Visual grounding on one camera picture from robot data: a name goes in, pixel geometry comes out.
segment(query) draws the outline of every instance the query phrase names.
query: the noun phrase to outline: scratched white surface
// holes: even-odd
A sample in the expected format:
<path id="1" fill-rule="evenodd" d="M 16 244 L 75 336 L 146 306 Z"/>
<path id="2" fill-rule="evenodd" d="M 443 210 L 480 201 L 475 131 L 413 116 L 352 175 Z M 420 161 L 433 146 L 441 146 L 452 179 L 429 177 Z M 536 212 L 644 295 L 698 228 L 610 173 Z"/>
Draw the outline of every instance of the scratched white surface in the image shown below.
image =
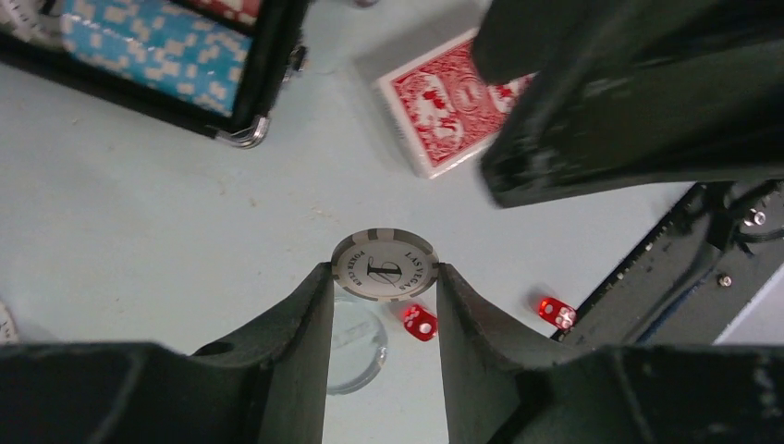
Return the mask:
<path id="1" fill-rule="evenodd" d="M 148 339 L 193 352 L 372 227 L 428 239 L 487 299 L 549 334 L 529 293 L 550 288 L 579 305 L 688 188 L 501 211 L 473 162 L 417 179 L 393 141 L 365 128 L 342 69 L 450 2 L 347 3 L 312 7 L 309 71 L 248 152 L 0 66 L 0 300 L 22 338 Z M 435 307 L 432 291 L 424 300 Z M 325 443 L 447 441 L 437 340 L 387 329 L 379 377 L 327 400 Z"/>

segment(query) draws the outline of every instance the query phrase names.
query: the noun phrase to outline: red die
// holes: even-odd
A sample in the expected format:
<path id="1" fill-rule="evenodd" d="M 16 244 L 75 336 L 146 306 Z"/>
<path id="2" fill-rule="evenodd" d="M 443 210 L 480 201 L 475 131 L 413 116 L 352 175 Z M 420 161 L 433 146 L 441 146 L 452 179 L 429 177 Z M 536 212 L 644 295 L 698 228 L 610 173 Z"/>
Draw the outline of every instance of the red die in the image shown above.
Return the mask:
<path id="1" fill-rule="evenodd" d="M 411 335 L 426 342 L 435 338 L 438 331 L 438 319 L 418 303 L 409 307 L 403 315 L 403 326 Z"/>
<path id="2" fill-rule="evenodd" d="M 539 317 L 562 330 L 567 330 L 577 320 L 577 312 L 556 298 L 544 298 L 539 304 Z"/>

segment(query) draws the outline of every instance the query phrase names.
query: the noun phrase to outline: transparent round lid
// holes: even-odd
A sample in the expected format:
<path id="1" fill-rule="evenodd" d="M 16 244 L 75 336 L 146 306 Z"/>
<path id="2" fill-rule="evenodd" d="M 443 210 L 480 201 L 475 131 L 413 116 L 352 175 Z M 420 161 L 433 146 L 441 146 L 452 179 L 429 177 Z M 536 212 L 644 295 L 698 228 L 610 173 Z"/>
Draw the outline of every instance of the transparent round lid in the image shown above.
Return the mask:
<path id="1" fill-rule="evenodd" d="M 384 325 L 363 302 L 336 297 L 327 394 L 347 395 L 368 385 L 384 365 L 386 345 Z"/>

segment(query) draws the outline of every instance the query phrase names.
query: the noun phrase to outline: chip rim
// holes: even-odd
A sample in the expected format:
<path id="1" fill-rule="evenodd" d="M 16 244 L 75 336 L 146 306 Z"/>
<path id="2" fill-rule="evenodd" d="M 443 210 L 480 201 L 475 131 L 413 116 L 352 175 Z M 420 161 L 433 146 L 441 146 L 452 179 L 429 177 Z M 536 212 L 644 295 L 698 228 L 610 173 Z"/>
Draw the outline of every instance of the chip rim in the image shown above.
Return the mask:
<path id="1" fill-rule="evenodd" d="M 349 284 L 338 274 L 337 264 L 340 262 L 340 258 L 354 246 L 365 245 L 377 241 L 398 241 L 407 243 L 421 250 L 422 253 L 424 253 L 425 258 L 427 258 L 427 260 L 429 260 L 432 264 L 430 279 L 423 283 L 422 286 L 417 290 L 398 296 L 372 296 L 359 293 L 350 288 Z M 358 298 L 373 302 L 400 302 L 413 299 L 433 287 L 433 284 L 435 284 L 438 280 L 438 272 L 440 269 L 438 254 L 435 253 L 433 245 L 431 245 L 430 242 L 423 239 L 422 237 L 410 231 L 406 231 L 405 229 L 399 228 L 368 228 L 347 236 L 344 240 L 338 243 L 337 247 L 335 247 L 335 250 L 332 251 L 331 266 L 332 279 L 334 279 L 343 290 L 354 296 L 357 296 Z"/>

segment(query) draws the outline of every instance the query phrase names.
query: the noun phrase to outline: playing card deck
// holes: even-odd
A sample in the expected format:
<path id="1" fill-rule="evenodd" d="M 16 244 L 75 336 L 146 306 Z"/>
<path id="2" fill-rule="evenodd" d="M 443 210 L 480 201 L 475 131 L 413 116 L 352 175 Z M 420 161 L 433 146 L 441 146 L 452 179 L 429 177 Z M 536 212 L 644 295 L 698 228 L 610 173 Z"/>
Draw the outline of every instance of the playing card deck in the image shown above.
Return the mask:
<path id="1" fill-rule="evenodd" d="M 484 84 L 471 61 L 475 35 L 466 31 L 376 82 L 414 165 L 430 179 L 487 148 L 533 78 Z"/>

